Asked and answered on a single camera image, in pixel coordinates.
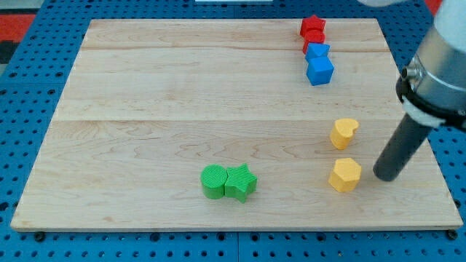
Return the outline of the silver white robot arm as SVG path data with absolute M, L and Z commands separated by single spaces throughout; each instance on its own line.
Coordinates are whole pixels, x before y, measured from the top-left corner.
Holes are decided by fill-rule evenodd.
M 411 62 L 397 95 L 415 122 L 465 129 L 465 0 L 444 0 Z

